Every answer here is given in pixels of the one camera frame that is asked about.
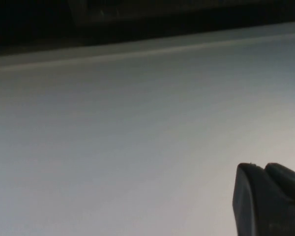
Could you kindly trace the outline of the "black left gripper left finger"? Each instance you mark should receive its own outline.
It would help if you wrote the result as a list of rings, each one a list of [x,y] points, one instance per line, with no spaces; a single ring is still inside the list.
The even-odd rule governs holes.
[[[233,210],[239,236],[295,236],[295,203],[265,167],[237,166]]]

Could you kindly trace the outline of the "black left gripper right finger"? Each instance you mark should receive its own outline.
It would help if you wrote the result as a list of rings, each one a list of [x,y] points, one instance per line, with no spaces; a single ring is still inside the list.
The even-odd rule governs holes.
[[[265,171],[295,203],[295,171],[278,163],[268,163]]]

